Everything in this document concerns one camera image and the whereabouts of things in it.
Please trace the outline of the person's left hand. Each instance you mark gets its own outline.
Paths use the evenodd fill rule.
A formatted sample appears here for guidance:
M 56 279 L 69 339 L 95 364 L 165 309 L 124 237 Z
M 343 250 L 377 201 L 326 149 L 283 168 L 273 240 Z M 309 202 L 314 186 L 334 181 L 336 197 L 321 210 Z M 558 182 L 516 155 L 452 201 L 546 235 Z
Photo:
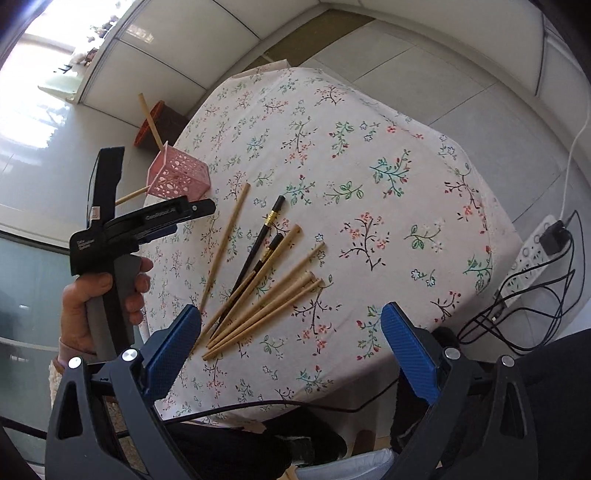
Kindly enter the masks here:
M 132 325 L 143 321 L 143 294 L 150 288 L 148 272 L 153 268 L 151 260 L 142 257 L 139 273 L 135 277 L 134 290 L 124 302 L 128 319 Z M 73 349 L 93 352 L 94 344 L 86 318 L 86 303 L 107 293 L 113 284 L 108 273 L 84 274 L 65 287 L 62 295 L 60 317 L 60 340 Z

